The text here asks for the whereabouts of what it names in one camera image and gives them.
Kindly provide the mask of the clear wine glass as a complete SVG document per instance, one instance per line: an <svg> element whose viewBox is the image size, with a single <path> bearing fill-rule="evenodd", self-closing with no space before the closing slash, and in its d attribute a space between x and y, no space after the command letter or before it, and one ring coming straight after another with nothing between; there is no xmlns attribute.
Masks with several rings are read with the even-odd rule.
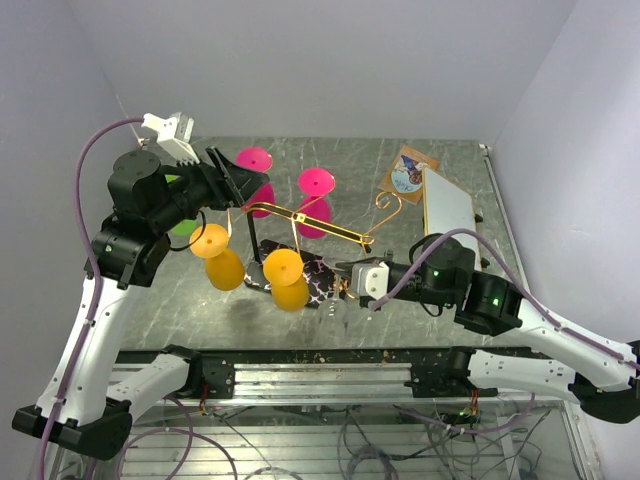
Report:
<svg viewBox="0 0 640 480"><path fill-rule="evenodd" d="M323 301L318 310L318 331L326 336L343 340L348 333L348 305L342 297L342 278L335 275L332 293Z"/></svg>

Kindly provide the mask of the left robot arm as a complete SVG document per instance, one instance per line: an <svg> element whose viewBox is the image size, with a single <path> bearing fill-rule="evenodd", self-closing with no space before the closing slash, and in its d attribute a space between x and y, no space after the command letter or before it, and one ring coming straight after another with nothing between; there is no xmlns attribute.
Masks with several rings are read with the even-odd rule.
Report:
<svg viewBox="0 0 640 480"><path fill-rule="evenodd" d="M162 398L203 387L200 353L170 345L141 370L110 382L126 324L171 250L169 232L204 209L240 208L269 181L216 148L207 161L164 165L149 151L114 163L107 187L113 212L91 242L78 313L49 385L18 409L12 428L99 460L121 450L132 424Z"/></svg>

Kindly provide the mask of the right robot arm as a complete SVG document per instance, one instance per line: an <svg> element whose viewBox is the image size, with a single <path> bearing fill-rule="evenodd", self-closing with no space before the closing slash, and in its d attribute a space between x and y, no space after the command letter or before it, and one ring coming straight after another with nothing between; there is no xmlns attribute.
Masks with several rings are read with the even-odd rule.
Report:
<svg viewBox="0 0 640 480"><path fill-rule="evenodd" d="M639 344L607 339L552 312L510 271L496 276L476 270L475 252L457 239L471 233L457 228L428 235L412 248L407 265L390 255L326 263L349 281L362 307L379 310L402 300L453 309L455 323L464 329L529 350L499 354L454 346L437 365L412 366L407 385L414 394L516 390L575 403L612 424L637 419Z"/></svg>

